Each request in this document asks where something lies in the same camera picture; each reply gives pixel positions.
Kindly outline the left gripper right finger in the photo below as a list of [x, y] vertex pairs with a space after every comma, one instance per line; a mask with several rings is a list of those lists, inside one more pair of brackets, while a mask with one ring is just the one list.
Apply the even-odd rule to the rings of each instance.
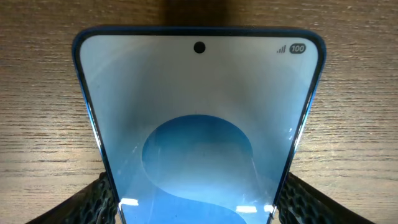
[[289, 173], [277, 204], [281, 224], [374, 224]]

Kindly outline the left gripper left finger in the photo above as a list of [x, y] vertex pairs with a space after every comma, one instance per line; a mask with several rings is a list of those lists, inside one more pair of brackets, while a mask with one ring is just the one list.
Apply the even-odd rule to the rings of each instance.
[[115, 224], [118, 206], [107, 173], [27, 224]]

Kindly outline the blue Samsung Galaxy smartphone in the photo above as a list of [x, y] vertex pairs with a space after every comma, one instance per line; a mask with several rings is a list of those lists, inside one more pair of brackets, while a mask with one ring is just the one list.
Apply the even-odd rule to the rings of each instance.
[[123, 223], [270, 223], [326, 59], [293, 28], [98, 26], [72, 58]]

